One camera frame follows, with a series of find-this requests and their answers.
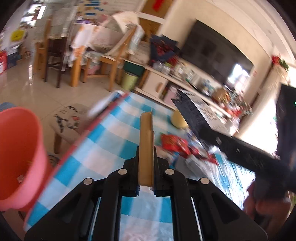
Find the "white cabinet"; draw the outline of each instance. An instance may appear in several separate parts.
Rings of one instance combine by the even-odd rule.
[[[168,80],[159,76],[158,74],[150,72],[142,90],[159,98],[168,83]]]

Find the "person's hand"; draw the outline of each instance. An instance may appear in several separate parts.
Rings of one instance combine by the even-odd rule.
[[[265,229],[269,238],[273,237],[285,223],[291,208],[290,199],[258,200],[253,197],[254,182],[248,187],[249,196],[244,202],[244,212],[254,219],[255,214],[270,217],[270,222]]]

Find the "snack package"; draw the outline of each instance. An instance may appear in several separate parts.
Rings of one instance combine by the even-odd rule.
[[[199,142],[199,140],[196,138],[193,132],[190,131],[189,129],[187,130],[187,138],[188,138],[188,147],[191,154],[193,154],[196,158],[200,160],[209,161],[213,164],[218,165],[215,155],[212,153],[208,153],[203,148],[202,144]]]
[[[179,158],[179,153],[178,152],[170,152],[168,150],[165,150],[161,146],[156,146],[156,153],[157,156],[163,159],[166,159],[169,163],[170,166],[174,166],[176,160]]]
[[[161,134],[160,136],[162,147],[171,153],[178,152],[180,156],[187,158],[190,155],[188,143],[185,139],[182,139],[174,135]]]

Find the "stool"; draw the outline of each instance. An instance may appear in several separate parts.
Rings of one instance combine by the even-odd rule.
[[[62,139],[72,144],[80,137],[83,130],[79,128],[79,124],[88,110],[89,108],[82,104],[72,104],[53,115],[50,126],[55,132],[54,152],[56,154],[60,152]]]

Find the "green trash can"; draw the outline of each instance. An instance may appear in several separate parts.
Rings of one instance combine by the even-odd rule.
[[[132,90],[138,80],[139,76],[132,74],[130,72],[125,72],[122,82],[121,82],[121,87],[125,90]]]

